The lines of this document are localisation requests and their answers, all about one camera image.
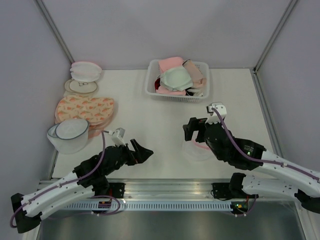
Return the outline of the white mesh laundry bag pink zipper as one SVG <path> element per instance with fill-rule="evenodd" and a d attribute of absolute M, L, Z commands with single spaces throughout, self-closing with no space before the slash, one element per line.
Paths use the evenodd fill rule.
<path fill-rule="evenodd" d="M 183 143 L 182 153 L 186 159 L 192 162 L 206 161 L 213 156 L 204 143 L 197 143 L 194 140 Z"/>

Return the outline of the mint green bra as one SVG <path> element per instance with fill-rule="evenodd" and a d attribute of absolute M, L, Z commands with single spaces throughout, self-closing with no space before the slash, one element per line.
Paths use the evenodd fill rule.
<path fill-rule="evenodd" d="M 171 91 L 183 91 L 193 86 L 193 81 L 183 66 L 171 68 L 160 75 L 160 85 Z"/>

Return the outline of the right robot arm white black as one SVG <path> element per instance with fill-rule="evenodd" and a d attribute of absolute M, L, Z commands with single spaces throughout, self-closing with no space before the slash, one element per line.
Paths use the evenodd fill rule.
<path fill-rule="evenodd" d="M 185 141 L 205 143 L 217 160 L 244 171 L 256 171 L 271 176 L 263 180 L 244 173 L 233 173 L 228 184 L 228 200 L 245 197 L 274 196 L 297 200 L 313 213 L 320 212 L 320 175 L 285 160 L 263 145 L 235 138 L 224 123 L 207 123 L 206 118 L 192 117 L 183 125 Z"/>

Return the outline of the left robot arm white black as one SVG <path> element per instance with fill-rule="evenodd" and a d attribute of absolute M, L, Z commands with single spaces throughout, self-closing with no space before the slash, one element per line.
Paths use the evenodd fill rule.
<path fill-rule="evenodd" d="M 122 166 L 143 164 L 153 151 L 135 139 L 128 145 L 111 145 L 84 160 L 65 177 L 34 193 L 11 196 L 13 215 L 10 227 L 23 234 L 35 229 L 47 217 L 63 207 L 85 198 L 104 198 L 110 192 L 107 176 Z"/>

